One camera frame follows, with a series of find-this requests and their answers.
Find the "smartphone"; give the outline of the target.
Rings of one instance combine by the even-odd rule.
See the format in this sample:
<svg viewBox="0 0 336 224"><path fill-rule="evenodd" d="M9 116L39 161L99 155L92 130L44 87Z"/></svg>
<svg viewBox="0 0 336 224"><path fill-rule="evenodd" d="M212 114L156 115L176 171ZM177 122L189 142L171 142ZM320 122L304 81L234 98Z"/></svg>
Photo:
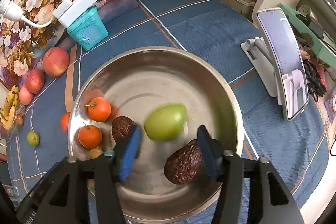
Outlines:
<svg viewBox="0 0 336 224"><path fill-rule="evenodd" d="M307 79L297 39L281 8L261 9L256 23L268 49L284 118L293 120L309 102Z"/></svg>

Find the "white power strip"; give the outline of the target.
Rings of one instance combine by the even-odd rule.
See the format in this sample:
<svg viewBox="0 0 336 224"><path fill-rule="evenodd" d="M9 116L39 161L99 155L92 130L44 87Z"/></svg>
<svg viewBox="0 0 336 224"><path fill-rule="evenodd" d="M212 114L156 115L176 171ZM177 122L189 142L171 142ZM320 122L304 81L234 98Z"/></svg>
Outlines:
<svg viewBox="0 0 336 224"><path fill-rule="evenodd" d="M81 14L89 9L98 0L62 0L53 11L52 16L62 26L68 28Z"/></svg>

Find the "pale pink apple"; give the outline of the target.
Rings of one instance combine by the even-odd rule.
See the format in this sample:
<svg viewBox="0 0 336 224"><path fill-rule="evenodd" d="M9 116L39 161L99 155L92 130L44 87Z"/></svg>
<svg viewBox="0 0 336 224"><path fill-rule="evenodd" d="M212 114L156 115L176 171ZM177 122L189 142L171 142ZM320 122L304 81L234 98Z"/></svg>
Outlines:
<svg viewBox="0 0 336 224"><path fill-rule="evenodd" d="M30 92L24 84L19 91L18 98L22 104L27 106L33 101L34 94Z"/></svg>

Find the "white lamp with gooseneck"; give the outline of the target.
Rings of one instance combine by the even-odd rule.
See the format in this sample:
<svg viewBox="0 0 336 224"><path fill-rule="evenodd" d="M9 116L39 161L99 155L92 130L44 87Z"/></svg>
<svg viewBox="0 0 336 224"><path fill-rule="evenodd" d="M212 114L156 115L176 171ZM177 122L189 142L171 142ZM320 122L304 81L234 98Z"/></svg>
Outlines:
<svg viewBox="0 0 336 224"><path fill-rule="evenodd" d="M54 16L45 24L35 24L23 15L23 10L17 4L10 0L1 0L1 15L10 21L24 21L29 26L34 28L45 28L54 21Z"/></svg>

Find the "orange tangerine front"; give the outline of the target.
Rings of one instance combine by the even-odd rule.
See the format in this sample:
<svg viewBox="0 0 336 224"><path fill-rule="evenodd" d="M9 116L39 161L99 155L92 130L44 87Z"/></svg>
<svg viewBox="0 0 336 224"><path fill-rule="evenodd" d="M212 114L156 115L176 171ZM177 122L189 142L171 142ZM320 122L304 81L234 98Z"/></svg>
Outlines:
<svg viewBox="0 0 336 224"><path fill-rule="evenodd" d="M77 138L82 146L92 149L102 142L102 132L94 125L85 125L79 129Z"/></svg>

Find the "teal house-shaped box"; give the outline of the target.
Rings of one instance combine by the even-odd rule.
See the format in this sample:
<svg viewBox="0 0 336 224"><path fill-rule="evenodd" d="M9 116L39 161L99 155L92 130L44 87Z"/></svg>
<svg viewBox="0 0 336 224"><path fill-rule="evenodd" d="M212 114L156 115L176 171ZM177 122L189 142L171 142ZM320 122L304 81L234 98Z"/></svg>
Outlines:
<svg viewBox="0 0 336 224"><path fill-rule="evenodd" d="M67 33L86 51L91 50L108 36L96 7L90 7L68 28Z"/></svg>

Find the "silver metal plate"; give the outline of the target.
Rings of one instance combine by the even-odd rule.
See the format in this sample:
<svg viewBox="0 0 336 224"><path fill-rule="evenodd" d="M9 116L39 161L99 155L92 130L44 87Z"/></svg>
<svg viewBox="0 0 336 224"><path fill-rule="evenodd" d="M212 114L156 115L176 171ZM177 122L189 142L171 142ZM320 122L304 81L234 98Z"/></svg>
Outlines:
<svg viewBox="0 0 336 224"><path fill-rule="evenodd" d="M242 112L231 87L209 63L184 50L149 46L122 53L98 68L84 83L72 107L68 126L68 151L86 160L89 151L77 137L92 124L86 105L103 97L118 116L143 124L157 108L183 104L187 121L171 141L152 141L143 135L139 157L131 174L117 184L122 211L134 223L183 221L211 206L221 185L201 169L187 184L175 185L163 173L167 158L197 137L200 125L226 149L242 154Z"/></svg>

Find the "clear fruit tray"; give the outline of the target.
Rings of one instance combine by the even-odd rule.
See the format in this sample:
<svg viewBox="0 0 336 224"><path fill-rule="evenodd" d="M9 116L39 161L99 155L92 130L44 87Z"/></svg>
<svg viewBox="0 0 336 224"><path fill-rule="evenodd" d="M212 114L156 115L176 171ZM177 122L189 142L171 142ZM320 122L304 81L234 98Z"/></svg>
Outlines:
<svg viewBox="0 0 336 224"><path fill-rule="evenodd" d="M1 136L9 137L16 135L24 123L25 106L22 104L12 107L8 116L4 116L4 110L1 108Z"/></svg>

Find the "orange tangerine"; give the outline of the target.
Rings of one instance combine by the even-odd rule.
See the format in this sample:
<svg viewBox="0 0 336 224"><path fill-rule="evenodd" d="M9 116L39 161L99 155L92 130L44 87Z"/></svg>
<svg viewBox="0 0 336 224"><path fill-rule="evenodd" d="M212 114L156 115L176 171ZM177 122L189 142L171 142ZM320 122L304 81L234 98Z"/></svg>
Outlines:
<svg viewBox="0 0 336 224"><path fill-rule="evenodd" d="M82 146L92 149L102 142L102 132L94 125L85 125L79 129L77 138Z"/></svg>
<svg viewBox="0 0 336 224"><path fill-rule="evenodd" d="M60 119L60 127L64 133L68 132L69 118L70 118L70 112L67 112Z"/></svg>
<svg viewBox="0 0 336 224"><path fill-rule="evenodd" d="M111 105L103 97L96 97L84 106L90 119L98 122L106 121L111 115Z"/></svg>

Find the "blue plaid tablecloth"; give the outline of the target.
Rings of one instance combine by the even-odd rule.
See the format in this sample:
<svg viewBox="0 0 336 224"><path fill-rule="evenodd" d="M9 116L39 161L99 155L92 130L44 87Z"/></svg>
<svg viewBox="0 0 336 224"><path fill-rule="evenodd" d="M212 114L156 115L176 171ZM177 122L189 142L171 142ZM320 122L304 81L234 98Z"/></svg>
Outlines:
<svg viewBox="0 0 336 224"><path fill-rule="evenodd" d="M329 151L321 114L310 100L304 112L286 121L277 100L267 93L240 45L260 32L241 14L217 0L140 0L141 6L107 25L108 37L84 51L69 36L58 45L74 51L72 74L47 78L42 93L27 108L20 132L7 142L10 179L19 198L50 167L68 155L60 118L70 100L102 64L144 46L185 48L212 65L232 88L245 128L243 157L266 156L293 194L306 222L315 221L334 195ZM27 142L34 131L40 143Z"/></svg>

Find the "banana bunch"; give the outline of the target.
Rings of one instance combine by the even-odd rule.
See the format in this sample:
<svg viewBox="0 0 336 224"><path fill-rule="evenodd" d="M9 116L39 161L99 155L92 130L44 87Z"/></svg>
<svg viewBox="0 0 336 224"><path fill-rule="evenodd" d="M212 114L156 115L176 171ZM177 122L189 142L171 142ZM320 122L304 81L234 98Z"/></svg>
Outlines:
<svg viewBox="0 0 336 224"><path fill-rule="evenodd" d="M14 85L7 94L4 107L1 108L1 124L5 130L12 126L18 102L18 87Z"/></svg>

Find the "round green jujube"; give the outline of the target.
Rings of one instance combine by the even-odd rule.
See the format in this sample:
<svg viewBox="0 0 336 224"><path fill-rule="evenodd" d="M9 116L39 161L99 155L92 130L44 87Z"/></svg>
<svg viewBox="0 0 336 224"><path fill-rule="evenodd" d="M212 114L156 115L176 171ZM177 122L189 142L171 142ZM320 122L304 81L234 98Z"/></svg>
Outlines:
<svg viewBox="0 0 336 224"><path fill-rule="evenodd" d="M40 143L39 135L34 131L28 132L27 133L27 142L29 143L29 145L32 145L33 147L36 147Z"/></svg>

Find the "oval green mango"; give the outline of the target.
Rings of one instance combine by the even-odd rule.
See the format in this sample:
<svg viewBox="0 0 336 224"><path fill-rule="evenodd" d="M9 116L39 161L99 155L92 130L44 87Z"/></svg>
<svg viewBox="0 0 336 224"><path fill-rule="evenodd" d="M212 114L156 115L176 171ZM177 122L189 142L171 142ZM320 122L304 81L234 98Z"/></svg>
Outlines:
<svg viewBox="0 0 336 224"><path fill-rule="evenodd" d="M148 138L154 141L169 141L183 131L187 120L184 104L169 104L154 110L145 120L143 127Z"/></svg>

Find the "red apple middle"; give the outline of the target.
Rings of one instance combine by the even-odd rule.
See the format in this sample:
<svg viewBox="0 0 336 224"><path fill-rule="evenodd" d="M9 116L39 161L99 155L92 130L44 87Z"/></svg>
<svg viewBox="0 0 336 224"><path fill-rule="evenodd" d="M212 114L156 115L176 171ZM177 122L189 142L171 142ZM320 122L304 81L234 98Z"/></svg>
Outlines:
<svg viewBox="0 0 336 224"><path fill-rule="evenodd" d="M28 91L33 94L38 94L45 84L44 73L39 69L33 69L27 75L25 85Z"/></svg>

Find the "brown date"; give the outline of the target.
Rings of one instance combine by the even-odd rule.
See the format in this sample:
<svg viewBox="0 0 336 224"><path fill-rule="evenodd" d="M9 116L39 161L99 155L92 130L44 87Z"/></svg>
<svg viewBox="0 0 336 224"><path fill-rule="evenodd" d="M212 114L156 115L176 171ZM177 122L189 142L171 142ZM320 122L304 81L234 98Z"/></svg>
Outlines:
<svg viewBox="0 0 336 224"><path fill-rule="evenodd" d="M176 185L191 182L202 166L203 158L197 139L189 141L165 162L165 177Z"/></svg>
<svg viewBox="0 0 336 224"><path fill-rule="evenodd" d="M131 128L134 126L134 121L127 116L118 116L112 121L112 136L117 143L127 137Z"/></svg>

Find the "large red apple right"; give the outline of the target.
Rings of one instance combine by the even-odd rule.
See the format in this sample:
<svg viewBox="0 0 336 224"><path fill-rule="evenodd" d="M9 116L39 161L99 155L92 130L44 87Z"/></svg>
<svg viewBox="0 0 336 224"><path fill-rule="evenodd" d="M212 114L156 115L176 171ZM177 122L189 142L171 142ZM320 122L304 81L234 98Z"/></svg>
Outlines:
<svg viewBox="0 0 336 224"><path fill-rule="evenodd" d="M50 48L43 57L43 69L50 77L60 77L70 63L67 51L61 47Z"/></svg>

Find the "tan longan front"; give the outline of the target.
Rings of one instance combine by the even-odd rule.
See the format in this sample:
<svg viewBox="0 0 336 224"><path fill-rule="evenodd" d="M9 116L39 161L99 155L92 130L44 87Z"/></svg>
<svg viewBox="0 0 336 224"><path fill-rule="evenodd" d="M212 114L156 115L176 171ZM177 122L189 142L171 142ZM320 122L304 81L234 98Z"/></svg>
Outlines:
<svg viewBox="0 0 336 224"><path fill-rule="evenodd" d="M103 153L104 153L104 151L99 147L92 148L92 149L89 150L89 158L90 159L96 159L100 155L102 155Z"/></svg>

